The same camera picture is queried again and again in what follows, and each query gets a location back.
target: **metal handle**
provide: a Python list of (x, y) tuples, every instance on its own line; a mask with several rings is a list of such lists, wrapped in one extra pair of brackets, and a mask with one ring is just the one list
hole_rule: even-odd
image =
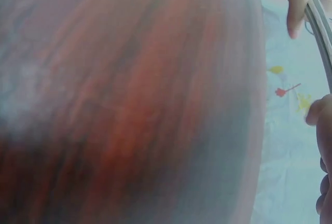
[(309, 0), (305, 13), (316, 38), (330, 93), (332, 93), (332, 31), (321, 1)]

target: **patterned cloth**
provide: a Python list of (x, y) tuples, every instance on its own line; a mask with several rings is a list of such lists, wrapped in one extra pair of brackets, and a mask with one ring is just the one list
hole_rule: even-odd
[(262, 0), (267, 53), (267, 114), (252, 224), (319, 223), (315, 210), (324, 173), (310, 104), (328, 94), (310, 24), (298, 40), (287, 34), (287, 0)]

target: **metal tool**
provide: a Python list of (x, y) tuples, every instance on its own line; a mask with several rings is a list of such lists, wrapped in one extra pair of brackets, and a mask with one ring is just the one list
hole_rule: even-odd
[(321, 1), (309, 0), (305, 13), (316, 38), (332, 93), (332, 31)]

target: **bedsheet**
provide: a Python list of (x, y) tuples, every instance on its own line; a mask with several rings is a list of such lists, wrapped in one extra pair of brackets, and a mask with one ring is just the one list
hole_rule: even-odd
[(287, 0), (261, 0), (267, 54), (267, 113), (252, 224), (319, 223), (315, 210), (324, 173), (315, 128), (305, 124), (310, 104), (328, 84), (310, 24), (287, 34)]

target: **finger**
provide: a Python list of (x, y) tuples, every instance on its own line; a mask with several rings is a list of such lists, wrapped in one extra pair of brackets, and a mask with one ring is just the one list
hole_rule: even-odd
[(318, 213), (319, 215), (320, 215), (321, 212), (322, 212), (322, 208), (323, 208), (323, 205), (324, 205), (325, 197), (326, 197), (325, 194), (324, 194), (324, 195), (321, 195), (321, 196), (318, 198), (317, 202), (316, 202), (316, 211), (317, 211), (317, 213)]
[(326, 176), (324, 176), (324, 178), (321, 182), (321, 194), (327, 194), (329, 188), (330, 188), (330, 182), (328, 179), (328, 175), (326, 175)]
[(325, 173), (327, 173), (326, 165), (325, 165), (325, 163), (324, 163), (324, 161), (323, 161), (322, 158), (321, 158), (321, 169), (322, 169), (322, 171), (324, 171)]
[(314, 103), (312, 103), (306, 117), (306, 123), (308, 125), (316, 125), (322, 110), (330, 102), (332, 103), (332, 94), (328, 94), (323, 98), (321, 98), (320, 100), (317, 100)]
[(317, 144), (328, 173), (332, 173), (332, 104), (326, 104), (316, 125)]
[(305, 18), (308, 0), (288, 0), (287, 28), (292, 39), (297, 38)]
[(319, 200), (320, 203), (317, 201), (317, 205), (320, 210), (320, 223), (321, 224), (331, 224), (332, 223), (332, 191), (330, 190), (325, 196)]

